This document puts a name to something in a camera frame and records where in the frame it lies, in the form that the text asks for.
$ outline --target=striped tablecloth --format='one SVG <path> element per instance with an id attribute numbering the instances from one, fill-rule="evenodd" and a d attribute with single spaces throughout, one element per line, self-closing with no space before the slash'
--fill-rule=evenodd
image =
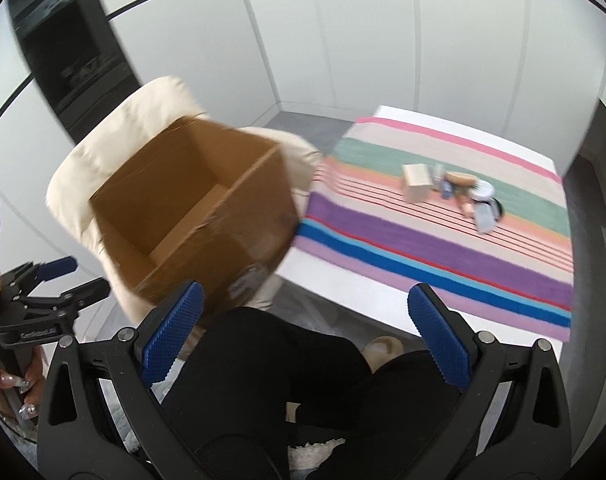
<path id="1" fill-rule="evenodd" d="M 401 165 L 441 162 L 491 182 L 506 214 L 480 235 L 454 199 L 409 204 Z M 382 118 L 358 120 L 320 165 L 294 246 L 451 308 L 567 341 L 574 269 L 560 177 L 494 148 Z"/>

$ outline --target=small wooden box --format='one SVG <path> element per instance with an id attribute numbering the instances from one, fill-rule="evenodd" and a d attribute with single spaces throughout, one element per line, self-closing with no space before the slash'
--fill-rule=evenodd
<path id="1" fill-rule="evenodd" d="M 425 164 L 405 164 L 403 170 L 402 187 L 405 200 L 410 203 L 425 202 L 432 190 L 432 176 L 430 168 Z"/>

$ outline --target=green stripe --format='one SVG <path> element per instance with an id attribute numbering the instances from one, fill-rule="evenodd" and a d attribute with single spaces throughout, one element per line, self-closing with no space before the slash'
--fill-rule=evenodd
<path id="1" fill-rule="evenodd" d="M 386 148 L 350 137 L 343 137 L 333 155 L 340 162 L 358 166 L 367 170 L 385 173 L 391 176 L 401 176 L 403 164 L 427 164 L 433 167 L 439 160 L 416 155 L 415 153 Z M 550 231 L 569 237 L 570 224 L 567 210 L 549 200 L 537 196 L 529 191 L 506 184 L 495 178 L 475 172 L 472 168 L 463 168 L 447 164 L 448 171 L 461 171 L 472 173 L 478 178 L 492 183 L 496 189 L 496 199 L 499 200 L 505 211 L 534 224 L 540 225 Z"/>

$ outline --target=hand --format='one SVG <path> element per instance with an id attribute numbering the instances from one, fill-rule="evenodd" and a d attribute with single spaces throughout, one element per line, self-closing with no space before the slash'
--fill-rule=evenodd
<path id="1" fill-rule="evenodd" d="M 0 369 L 0 413 L 11 418 L 16 418 L 12 411 L 3 390 L 13 387 L 19 387 L 28 390 L 25 396 L 23 407 L 19 415 L 22 418 L 33 418 L 38 415 L 40 405 L 40 396 L 45 386 L 45 377 L 43 377 L 43 349 L 40 346 L 33 348 L 32 362 L 25 372 L 25 377 L 15 377 Z"/>

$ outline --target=black pants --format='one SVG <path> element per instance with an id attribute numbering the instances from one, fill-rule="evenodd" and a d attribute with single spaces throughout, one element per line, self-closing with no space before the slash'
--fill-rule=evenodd
<path id="1" fill-rule="evenodd" d="M 457 399 L 426 351 L 371 374 L 347 339 L 237 308 L 205 332 L 163 408 L 220 480 L 289 478 L 288 401 L 301 403 L 298 424 L 351 432 L 309 480 L 385 480 L 407 468 Z"/>

